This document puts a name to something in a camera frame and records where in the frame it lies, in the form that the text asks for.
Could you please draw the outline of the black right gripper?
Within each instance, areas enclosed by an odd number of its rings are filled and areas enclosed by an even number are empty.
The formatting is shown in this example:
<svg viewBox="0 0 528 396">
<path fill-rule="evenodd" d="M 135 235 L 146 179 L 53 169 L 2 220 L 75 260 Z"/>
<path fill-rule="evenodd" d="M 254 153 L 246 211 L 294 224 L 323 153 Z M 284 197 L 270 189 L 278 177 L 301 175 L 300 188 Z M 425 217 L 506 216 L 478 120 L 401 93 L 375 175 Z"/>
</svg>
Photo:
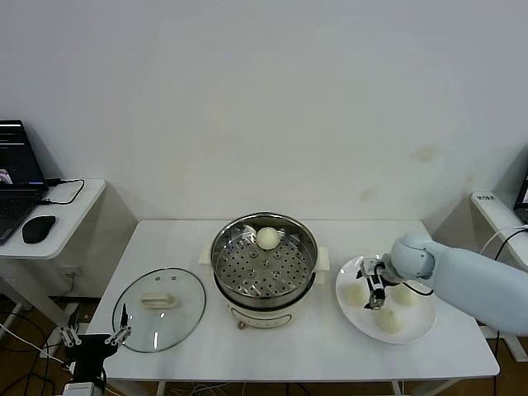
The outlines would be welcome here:
<svg viewBox="0 0 528 396">
<path fill-rule="evenodd" d="M 386 294 L 384 288 L 376 289 L 375 285 L 382 285 L 387 287 L 389 281 L 384 277 L 386 272 L 386 265 L 382 259 L 375 259 L 373 264 L 373 275 L 366 277 L 366 283 L 369 288 L 369 299 L 364 305 L 364 309 L 380 309 L 383 307 Z"/>
</svg>

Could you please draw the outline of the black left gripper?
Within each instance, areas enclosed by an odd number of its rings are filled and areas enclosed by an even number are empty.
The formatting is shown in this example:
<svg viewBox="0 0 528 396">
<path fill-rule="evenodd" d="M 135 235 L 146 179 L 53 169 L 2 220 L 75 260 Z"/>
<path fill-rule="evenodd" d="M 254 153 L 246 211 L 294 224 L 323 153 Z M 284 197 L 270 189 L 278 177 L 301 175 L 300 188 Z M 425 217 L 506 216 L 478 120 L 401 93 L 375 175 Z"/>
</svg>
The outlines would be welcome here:
<svg viewBox="0 0 528 396">
<path fill-rule="evenodd" d="M 104 362 L 116 354 L 121 345 L 131 334 L 129 315 L 126 304 L 122 305 L 119 327 L 113 334 L 77 333 L 77 316 L 72 314 L 67 324 L 59 328 L 59 335 L 65 345 L 65 355 L 74 363 L 73 382 L 105 382 Z"/>
</svg>

